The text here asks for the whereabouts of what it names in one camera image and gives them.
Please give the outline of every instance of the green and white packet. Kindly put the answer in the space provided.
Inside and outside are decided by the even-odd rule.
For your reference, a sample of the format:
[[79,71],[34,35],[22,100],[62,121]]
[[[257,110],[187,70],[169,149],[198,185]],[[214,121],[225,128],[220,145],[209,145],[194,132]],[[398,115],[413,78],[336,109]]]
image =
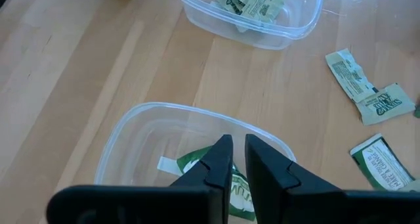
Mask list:
[[350,155],[374,189],[396,191],[414,180],[380,133],[353,148]]
[[[182,174],[191,169],[209,150],[211,146],[190,152],[177,159]],[[232,166],[232,186],[230,189],[229,214],[250,221],[255,220],[255,211],[249,191],[248,180],[242,175],[238,167]]]

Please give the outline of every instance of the wood grain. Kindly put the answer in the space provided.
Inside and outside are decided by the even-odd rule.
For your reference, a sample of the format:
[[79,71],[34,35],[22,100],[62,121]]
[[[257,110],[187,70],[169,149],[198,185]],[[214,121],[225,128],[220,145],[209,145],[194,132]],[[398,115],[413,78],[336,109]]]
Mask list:
[[308,37],[266,51],[189,23],[179,0],[8,0],[0,9],[0,223],[44,223],[49,198],[92,183],[118,119],[149,101],[265,129],[344,189],[371,189],[348,151],[382,133],[419,177],[420,120],[363,126],[324,60],[347,47],[377,87],[398,82],[418,100],[417,0],[324,0],[322,8]]

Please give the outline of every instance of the wooden countertop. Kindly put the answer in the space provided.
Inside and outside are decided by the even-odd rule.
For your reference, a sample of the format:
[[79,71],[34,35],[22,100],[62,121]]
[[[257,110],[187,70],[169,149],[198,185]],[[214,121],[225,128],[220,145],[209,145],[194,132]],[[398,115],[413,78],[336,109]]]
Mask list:
[[148,101],[193,105],[285,141],[344,189],[370,189],[348,151],[382,133],[420,176],[420,120],[363,126],[326,65],[349,48],[378,88],[420,94],[417,0],[324,0],[284,51],[189,23],[179,0],[8,0],[0,9],[0,223],[38,223],[56,190],[92,183],[118,119]]

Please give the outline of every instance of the black plastic jaw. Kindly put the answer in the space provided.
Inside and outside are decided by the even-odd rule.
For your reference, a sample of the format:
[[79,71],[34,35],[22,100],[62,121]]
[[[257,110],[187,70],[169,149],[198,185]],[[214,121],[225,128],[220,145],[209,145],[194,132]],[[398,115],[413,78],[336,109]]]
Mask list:
[[47,207],[50,224],[227,224],[233,142],[224,135],[170,187],[84,185],[64,189]]

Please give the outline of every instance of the clear plastic container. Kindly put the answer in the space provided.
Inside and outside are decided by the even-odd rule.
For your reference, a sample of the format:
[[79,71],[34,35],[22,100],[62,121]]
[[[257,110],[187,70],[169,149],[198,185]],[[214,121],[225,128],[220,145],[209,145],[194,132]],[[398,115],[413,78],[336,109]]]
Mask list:
[[[214,34],[263,49],[280,50],[306,37],[315,27],[322,0],[284,0],[274,24],[252,20],[220,9],[216,0],[181,0],[188,19]],[[236,26],[248,29],[240,33]]]
[[178,176],[157,169],[161,156],[176,160],[213,145],[224,134],[234,140],[234,162],[245,172],[245,135],[253,133],[289,159],[290,148],[275,136],[239,120],[207,110],[149,102],[128,111],[104,147],[95,184],[168,186]]

